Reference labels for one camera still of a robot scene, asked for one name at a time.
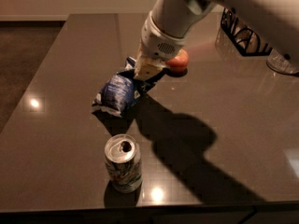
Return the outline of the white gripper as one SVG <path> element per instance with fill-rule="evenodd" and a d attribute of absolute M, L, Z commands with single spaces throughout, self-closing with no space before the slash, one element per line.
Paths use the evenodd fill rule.
<path fill-rule="evenodd" d="M 185 45 L 186 33 L 186 22 L 178 16 L 168 19 L 152 10 L 141 29 L 134 79 L 146 81 L 162 72 L 164 60 L 174 58 Z"/>

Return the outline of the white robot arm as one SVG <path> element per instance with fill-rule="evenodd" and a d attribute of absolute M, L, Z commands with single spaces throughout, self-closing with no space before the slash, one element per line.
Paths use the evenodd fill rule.
<path fill-rule="evenodd" d="M 299 71 L 299 0 L 157 0 L 141 30 L 135 79 L 148 80 L 178 55 L 191 27 L 216 5 L 227 8 L 274 49 L 270 67 Z"/>

